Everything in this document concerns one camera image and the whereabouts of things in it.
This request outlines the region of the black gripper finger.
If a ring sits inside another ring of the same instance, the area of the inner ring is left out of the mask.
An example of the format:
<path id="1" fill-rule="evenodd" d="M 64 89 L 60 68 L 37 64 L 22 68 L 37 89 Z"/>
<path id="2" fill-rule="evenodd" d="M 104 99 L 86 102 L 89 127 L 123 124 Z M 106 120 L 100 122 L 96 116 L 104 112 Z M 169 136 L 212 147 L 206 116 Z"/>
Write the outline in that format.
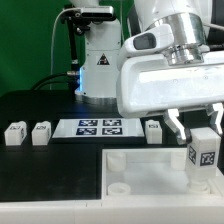
<path id="1" fill-rule="evenodd" d="M 218 135 L 222 135 L 221 121 L 224 114 L 222 103 L 213 103 L 206 106 L 206 113 L 210 117 L 210 128 Z"/>
<path id="2" fill-rule="evenodd" d="M 163 115 L 164 122 L 175 134 L 177 143 L 179 145 L 189 144 L 192 141 L 191 132 L 182 125 L 178 117 L 177 109 L 168 109 Z"/>

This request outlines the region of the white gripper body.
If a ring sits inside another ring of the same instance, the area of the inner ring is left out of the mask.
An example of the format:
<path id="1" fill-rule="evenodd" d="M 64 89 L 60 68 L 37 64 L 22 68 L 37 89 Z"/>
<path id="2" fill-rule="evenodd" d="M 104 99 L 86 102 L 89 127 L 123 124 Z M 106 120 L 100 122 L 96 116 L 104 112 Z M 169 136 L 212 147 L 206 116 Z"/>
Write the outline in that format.
<path id="1" fill-rule="evenodd" d="M 121 68 L 116 90 L 118 111 L 125 118 L 224 102 L 224 51 L 205 53 L 202 63 L 176 66 L 162 54 L 130 58 Z"/>

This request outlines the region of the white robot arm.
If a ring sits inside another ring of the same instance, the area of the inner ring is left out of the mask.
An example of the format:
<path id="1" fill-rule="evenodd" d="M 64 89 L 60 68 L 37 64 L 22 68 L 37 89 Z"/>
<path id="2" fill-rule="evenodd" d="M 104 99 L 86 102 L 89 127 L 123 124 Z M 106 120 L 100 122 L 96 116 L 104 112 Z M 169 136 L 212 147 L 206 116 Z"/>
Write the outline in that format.
<path id="1" fill-rule="evenodd" d="M 212 51 L 211 0 L 134 0 L 140 33 L 118 57 L 117 104 L 125 118 L 161 115 L 180 144 L 191 141 L 181 112 L 204 109 L 222 133 L 224 50 Z"/>

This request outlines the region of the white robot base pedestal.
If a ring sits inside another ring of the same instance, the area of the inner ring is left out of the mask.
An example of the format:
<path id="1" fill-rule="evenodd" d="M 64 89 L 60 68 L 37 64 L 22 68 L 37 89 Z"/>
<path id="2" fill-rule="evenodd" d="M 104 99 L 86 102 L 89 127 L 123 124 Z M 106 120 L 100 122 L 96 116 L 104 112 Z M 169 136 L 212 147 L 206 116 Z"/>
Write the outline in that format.
<path id="1" fill-rule="evenodd" d="M 79 101 L 111 105 L 116 103 L 117 57 L 121 48 L 118 19 L 91 23 L 85 34 L 85 62 L 80 69 Z"/>

